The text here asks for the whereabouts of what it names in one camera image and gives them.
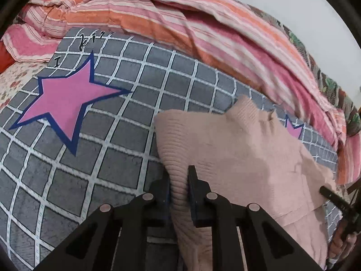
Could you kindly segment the person's right hand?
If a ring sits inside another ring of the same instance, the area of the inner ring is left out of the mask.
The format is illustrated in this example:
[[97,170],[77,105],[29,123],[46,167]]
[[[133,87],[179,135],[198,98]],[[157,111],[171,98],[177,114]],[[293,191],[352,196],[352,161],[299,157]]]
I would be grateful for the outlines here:
[[348,234],[345,239],[342,239],[341,237],[344,230],[345,225],[343,222],[340,222],[329,246],[329,259],[335,259],[337,257],[338,260],[343,260],[348,257],[353,250],[357,241],[357,234],[354,232]]

